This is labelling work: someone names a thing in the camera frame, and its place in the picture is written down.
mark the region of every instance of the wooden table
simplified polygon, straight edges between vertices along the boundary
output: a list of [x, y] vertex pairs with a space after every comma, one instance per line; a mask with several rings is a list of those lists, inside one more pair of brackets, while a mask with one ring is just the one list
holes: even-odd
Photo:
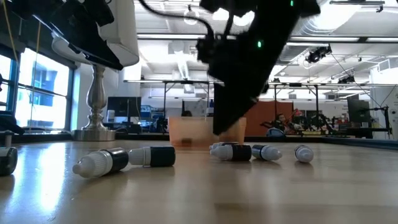
[[168, 142], [55, 142], [19, 146], [13, 176], [0, 178], [0, 223], [397, 223], [398, 152], [272, 143], [277, 162], [220, 162], [178, 151], [174, 167], [128, 166], [99, 179], [71, 172], [97, 149]]

